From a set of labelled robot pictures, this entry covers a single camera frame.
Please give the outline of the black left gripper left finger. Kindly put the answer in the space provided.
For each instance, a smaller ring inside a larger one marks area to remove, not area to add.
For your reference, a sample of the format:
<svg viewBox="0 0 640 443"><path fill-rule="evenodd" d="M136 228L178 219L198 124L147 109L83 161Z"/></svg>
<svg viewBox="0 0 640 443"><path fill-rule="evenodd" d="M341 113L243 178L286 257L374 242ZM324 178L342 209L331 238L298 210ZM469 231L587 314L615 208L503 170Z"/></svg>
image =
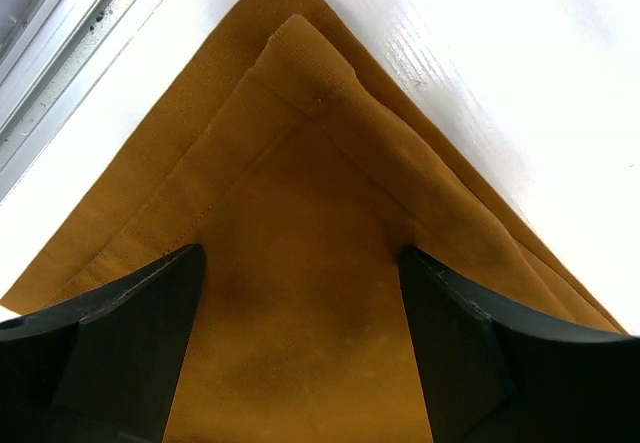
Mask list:
<svg viewBox="0 0 640 443"><path fill-rule="evenodd" d="M162 441L205 268L203 248L186 245L2 322L2 441Z"/></svg>

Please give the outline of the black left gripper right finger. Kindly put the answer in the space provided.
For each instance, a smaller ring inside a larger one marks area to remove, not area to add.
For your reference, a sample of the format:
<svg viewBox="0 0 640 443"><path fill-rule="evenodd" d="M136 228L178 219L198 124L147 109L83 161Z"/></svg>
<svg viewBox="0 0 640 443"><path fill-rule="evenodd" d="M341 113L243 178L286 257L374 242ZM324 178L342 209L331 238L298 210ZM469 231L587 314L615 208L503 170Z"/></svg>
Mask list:
<svg viewBox="0 0 640 443"><path fill-rule="evenodd" d="M635 442L639 340L520 304L419 249L398 260L437 442Z"/></svg>

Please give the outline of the brown trousers with striped waistband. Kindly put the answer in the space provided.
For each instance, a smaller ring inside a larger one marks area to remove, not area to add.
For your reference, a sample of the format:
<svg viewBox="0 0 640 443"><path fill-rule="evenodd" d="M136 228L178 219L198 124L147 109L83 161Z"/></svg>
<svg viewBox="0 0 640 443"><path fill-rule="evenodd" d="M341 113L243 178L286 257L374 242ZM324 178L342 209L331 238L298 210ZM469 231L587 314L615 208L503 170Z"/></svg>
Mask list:
<svg viewBox="0 0 640 443"><path fill-rule="evenodd" d="M26 314L188 244L207 279L169 442L427 442L396 259L619 323L323 0L240 0L3 297Z"/></svg>

